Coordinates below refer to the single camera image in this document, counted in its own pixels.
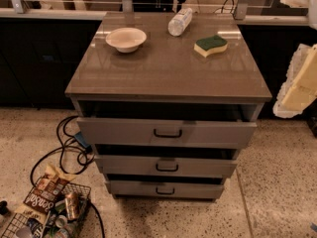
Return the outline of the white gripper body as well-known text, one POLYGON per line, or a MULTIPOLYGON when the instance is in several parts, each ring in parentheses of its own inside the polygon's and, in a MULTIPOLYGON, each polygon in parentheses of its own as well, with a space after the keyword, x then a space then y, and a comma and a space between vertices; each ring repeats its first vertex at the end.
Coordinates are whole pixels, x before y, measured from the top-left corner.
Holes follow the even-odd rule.
POLYGON ((294 59, 295 59, 295 53, 293 54, 291 58, 291 61, 286 73, 286 81, 282 84, 279 90, 279 93, 276 97, 276 101, 272 108, 273 114, 279 118, 292 118, 296 115, 301 114, 305 110, 304 109, 303 111, 292 111, 292 110, 286 109, 281 103, 288 89, 292 86, 292 80, 294 76, 294 68, 293 68, 294 59))

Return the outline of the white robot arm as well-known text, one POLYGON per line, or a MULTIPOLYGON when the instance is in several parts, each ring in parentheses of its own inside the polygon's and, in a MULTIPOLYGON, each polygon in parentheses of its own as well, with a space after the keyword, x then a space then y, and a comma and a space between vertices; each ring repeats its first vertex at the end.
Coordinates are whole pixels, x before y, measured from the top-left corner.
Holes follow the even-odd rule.
MULTIPOLYGON (((290 7, 307 7, 308 23, 317 29, 317 0, 280 0, 290 7)), ((294 52, 272 111, 276 117, 292 118, 317 99, 317 44, 300 44, 294 52)))

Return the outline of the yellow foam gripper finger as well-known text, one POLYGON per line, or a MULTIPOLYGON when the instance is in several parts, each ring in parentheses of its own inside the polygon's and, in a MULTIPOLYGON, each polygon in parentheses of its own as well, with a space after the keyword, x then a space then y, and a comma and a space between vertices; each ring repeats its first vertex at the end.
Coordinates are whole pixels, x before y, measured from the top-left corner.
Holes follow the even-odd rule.
POLYGON ((316 46, 300 45, 295 52, 292 86, 305 91, 317 90, 317 50, 316 46))
POLYGON ((316 99, 316 91, 303 86, 291 86, 284 98, 282 105, 292 111, 303 111, 316 99))

